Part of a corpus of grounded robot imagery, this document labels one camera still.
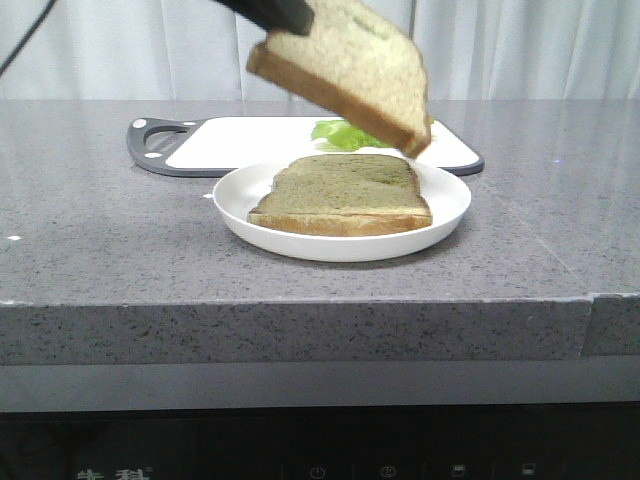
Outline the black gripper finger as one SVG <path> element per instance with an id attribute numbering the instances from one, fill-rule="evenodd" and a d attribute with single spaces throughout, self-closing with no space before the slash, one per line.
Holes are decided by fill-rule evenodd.
<path id="1" fill-rule="evenodd" d="M 220 4 L 265 31 L 282 30 L 307 36 L 315 13 L 303 0 L 220 0 Z"/>

